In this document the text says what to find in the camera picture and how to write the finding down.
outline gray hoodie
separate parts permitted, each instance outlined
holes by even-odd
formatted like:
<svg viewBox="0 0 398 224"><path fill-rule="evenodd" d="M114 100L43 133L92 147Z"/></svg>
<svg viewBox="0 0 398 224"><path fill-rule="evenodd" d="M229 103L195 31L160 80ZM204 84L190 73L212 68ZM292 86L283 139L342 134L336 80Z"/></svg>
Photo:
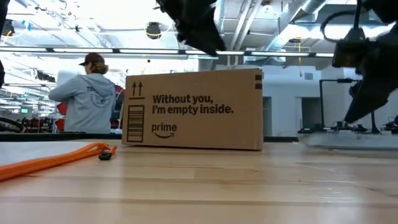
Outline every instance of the gray hoodie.
<svg viewBox="0 0 398 224"><path fill-rule="evenodd" d="M51 90L49 98L68 105L65 131L109 134L116 96L102 74L78 75Z"/></svg>

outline barcode stripes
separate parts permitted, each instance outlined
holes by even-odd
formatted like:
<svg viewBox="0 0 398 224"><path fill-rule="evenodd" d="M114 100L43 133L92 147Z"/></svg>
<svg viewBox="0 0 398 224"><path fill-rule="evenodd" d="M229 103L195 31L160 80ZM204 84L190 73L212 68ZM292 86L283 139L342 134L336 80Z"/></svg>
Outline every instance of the barcode stripes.
<svg viewBox="0 0 398 224"><path fill-rule="evenodd" d="M144 142L144 105L129 106L127 118L127 141Z"/></svg>

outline hood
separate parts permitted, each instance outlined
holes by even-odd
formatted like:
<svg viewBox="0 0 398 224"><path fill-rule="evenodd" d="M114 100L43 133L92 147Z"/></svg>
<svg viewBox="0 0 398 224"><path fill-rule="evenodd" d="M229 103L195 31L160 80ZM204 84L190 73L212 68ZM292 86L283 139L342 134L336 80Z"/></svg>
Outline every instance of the hood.
<svg viewBox="0 0 398 224"><path fill-rule="evenodd" d="M105 78L102 74L82 75L81 78L86 81L101 96L114 94L114 84Z"/></svg>

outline up arrows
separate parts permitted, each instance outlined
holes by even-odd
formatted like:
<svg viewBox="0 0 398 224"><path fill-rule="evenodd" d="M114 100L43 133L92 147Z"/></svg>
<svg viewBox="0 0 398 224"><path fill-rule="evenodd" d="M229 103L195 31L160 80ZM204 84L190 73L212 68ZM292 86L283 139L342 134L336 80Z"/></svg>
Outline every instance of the up arrows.
<svg viewBox="0 0 398 224"><path fill-rule="evenodd" d="M133 83L132 84L132 96L136 95L136 87L137 87L137 83ZM141 96L141 89L142 89L142 83L139 82L138 83L138 95Z"/></svg>

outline amazon smile logo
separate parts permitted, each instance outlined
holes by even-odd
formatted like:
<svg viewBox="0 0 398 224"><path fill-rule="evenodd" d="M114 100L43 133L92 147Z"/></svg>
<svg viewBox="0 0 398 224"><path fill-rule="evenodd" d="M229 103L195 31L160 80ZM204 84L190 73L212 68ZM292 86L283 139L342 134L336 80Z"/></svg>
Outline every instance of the amazon smile logo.
<svg viewBox="0 0 398 224"><path fill-rule="evenodd" d="M152 133L155 134L156 137L161 139L172 138L177 131L177 125L175 124L153 124L152 125Z"/></svg>

